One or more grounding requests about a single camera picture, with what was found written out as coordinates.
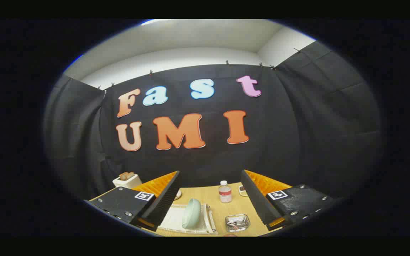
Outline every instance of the light green bowl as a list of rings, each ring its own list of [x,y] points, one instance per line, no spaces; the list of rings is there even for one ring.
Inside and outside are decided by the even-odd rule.
[[[192,229],[199,222],[200,218],[200,202],[197,199],[191,198],[189,200],[183,215],[183,224],[181,225],[185,229]]]

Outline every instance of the white wall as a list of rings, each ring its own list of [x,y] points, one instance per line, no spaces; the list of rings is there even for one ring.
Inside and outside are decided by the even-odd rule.
[[[309,36],[288,27],[283,27],[258,52],[267,65],[277,66],[297,51],[314,42]]]
[[[118,84],[129,79],[174,68],[194,65],[225,64],[268,65],[253,52],[221,48],[181,48],[150,52],[108,65],[81,81],[93,87],[106,89],[112,83]]]

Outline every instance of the letter s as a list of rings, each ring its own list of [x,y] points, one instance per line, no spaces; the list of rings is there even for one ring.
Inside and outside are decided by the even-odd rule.
[[[213,85],[215,83],[211,79],[198,79],[192,81],[189,86],[194,91],[191,92],[191,96],[194,99],[204,99],[209,98],[215,93]]]

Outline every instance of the orange letter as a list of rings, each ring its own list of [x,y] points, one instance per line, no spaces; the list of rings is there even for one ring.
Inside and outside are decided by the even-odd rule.
[[[169,150],[172,145],[167,142],[167,137],[178,149],[181,146],[183,137],[186,136],[184,147],[187,149],[198,149],[205,147],[205,142],[200,137],[199,121],[202,119],[200,114],[187,114],[176,128],[172,120],[168,117],[155,118],[153,123],[158,126],[159,144],[158,150]]]
[[[229,130],[231,136],[227,139],[228,144],[240,144],[249,141],[249,137],[245,134],[243,117],[246,112],[241,110],[231,110],[224,113],[224,116],[229,120]]]
[[[117,118],[123,117],[131,112],[131,107],[135,104],[135,96],[140,94],[140,89],[135,89],[133,91],[128,92],[127,94],[121,95],[118,99],[120,100],[120,110],[117,114]]]
[[[127,151],[137,151],[142,146],[142,138],[140,137],[140,126],[142,126],[142,122],[134,122],[131,123],[129,126],[132,128],[132,133],[134,135],[134,144],[130,144],[129,142],[127,142],[127,124],[117,125],[118,139],[123,149]]]

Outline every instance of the water bottle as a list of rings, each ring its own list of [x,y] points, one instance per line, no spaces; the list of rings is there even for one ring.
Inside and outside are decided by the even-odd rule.
[[[221,181],[221,186],[219,187],[219,198],[223,203],[229,203],[232,201],[232,188],[227,185],[227,181]]]

